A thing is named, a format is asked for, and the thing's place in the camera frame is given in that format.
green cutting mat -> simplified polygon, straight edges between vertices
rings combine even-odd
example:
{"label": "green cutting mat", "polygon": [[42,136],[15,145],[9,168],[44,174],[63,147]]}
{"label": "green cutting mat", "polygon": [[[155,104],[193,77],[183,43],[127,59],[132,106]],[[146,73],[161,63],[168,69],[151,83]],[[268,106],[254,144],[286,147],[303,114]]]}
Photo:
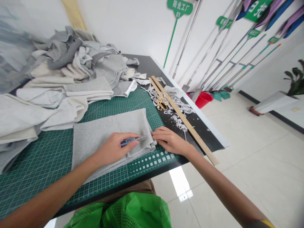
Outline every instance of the green cutting mat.
{"label": "green cutting mat", "polygon": [[[80,122],[141,108],[146,108],[152,130],[164,126],[150,96],[143,89],[131,92],[128,98],[115,97],[90,104]],[[0,176],[0,219],[70,172],[72,151],[73,129],[42,132],[39,139],[19,155],[8,173]],[[154,152],[83,185],[63,208],[74,206],[178,159],[178,155],[167,153],[157,145]]]}

red bucket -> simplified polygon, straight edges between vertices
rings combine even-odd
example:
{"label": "red bucket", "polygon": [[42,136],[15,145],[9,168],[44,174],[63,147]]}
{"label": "red bucket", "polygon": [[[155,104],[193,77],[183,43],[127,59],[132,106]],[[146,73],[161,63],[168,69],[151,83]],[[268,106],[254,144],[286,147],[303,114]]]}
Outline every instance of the red bucket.
{"label": "red bucket", "polygon": [[206,92],[201,92],[199,97],[197,98],[195,104],[199,109],[201,109],[202,107],[204,107],[206,104],[208,104],[212,100],[213,100],[213,97],[210,94],[208,94]]}

potted plant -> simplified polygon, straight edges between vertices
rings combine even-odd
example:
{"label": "potted plant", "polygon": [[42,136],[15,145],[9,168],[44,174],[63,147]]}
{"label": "potted plant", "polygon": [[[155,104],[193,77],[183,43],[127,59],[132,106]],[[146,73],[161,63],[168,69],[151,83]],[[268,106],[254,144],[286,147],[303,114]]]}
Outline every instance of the potted plant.
{"label": "potted plant", "polygon": [[304,61],[298,60],[298,62],[301,64],[302,70],[294,67],[292,68],[293,74],[289,71],[284,72],[288,76],[288,78],[284,78],[284,80],[291,81],[289,91],[287,93],[278,91],[267,99],[263,100],[261,103],[254,106],[253,109],[257,113],[264,114],[274,109],[296,102],[298,98],[295,96],[304,94]]}

white tile floor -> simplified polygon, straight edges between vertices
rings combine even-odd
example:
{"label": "white tile floor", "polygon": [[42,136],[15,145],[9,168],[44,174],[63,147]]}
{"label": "white tile floor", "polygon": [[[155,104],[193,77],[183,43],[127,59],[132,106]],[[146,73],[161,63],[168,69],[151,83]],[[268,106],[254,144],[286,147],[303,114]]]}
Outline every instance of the white tile floor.
{"label": "white tile floor", "polygon": [[[217,168],[277,228],[300,227],[304,135],[271,114],[253,115],[247,110],[252,105],[232,93],[230,99],[214,100],[201,109],[231,145],[214,152]],[[190,163],[152,180],[169,205],[173,227],[240,227]]]}

brown pants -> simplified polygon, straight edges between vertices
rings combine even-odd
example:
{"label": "brown pants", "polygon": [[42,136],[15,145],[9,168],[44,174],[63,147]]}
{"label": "brown pants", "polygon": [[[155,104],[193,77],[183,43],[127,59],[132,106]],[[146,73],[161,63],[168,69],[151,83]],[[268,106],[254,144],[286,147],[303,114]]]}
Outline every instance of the brown pants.
{"label": "brown pants", "polygon": [[146,180],[146,181],[143,181],[139,184],[136,184],[136,185],[133,185],[129,188],[126,188],[126,189],[123,189],[119,192],[116,192],[112,195],[109,195],[107,197],[104,197],[100,200],[97,200],[93,203],[90,203],[84,207],[81,207],[77,210],[75,210],[75,213],[80,211],[81,209],[91,205],[91,204],[94,204],[94,203],[108,203],[108,204],[112,204],[114,202],[116,202],[117,200],[119,200],[120,198],[122,198],[123,196],[125,196],[126,194],[128,193],[131,193],[131,192],[137,192],[137,193],[148,193],[148,194],[154,194],[156,195],[156,191],[155,191],[155,188],[154,188],[154,185],[153,185],[153,182],[151,179],[149,180]]}

